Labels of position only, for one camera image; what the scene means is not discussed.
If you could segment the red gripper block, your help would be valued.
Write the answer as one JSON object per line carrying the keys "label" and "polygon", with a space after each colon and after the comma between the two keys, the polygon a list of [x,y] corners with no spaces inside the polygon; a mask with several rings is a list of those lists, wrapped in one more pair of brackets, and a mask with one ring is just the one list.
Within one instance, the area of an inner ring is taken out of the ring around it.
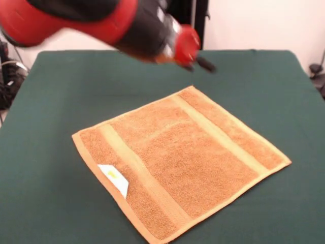
{"label": "red gripper block", "polygon": [[202,56],[197,56],[200,46],[201,40],[196,30],[190,25],[181,25],[175,40],[174,61],[189,72],[194,71],[191,64],[196,61],[204,70],[215,73],[216,66],[213,63]]}

